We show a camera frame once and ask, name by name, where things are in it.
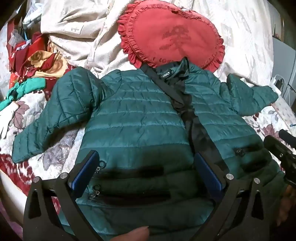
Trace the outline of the right hand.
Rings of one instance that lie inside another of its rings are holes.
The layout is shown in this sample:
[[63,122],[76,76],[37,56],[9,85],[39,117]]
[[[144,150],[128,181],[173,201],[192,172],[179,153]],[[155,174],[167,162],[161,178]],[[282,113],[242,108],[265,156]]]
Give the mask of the right hand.
[[276,219],[277,226],[287,220],[289,211],[295,206],[295,188],[288,185],[280,201],[278,216]]

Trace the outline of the left hand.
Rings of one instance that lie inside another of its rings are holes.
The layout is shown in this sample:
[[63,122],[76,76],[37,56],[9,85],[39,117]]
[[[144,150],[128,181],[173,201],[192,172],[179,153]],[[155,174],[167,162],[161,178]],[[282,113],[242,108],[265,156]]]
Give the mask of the left hand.
[[147,241],[149,239],[149,227],[142,226],[128,233],[112,238],[110,241]]

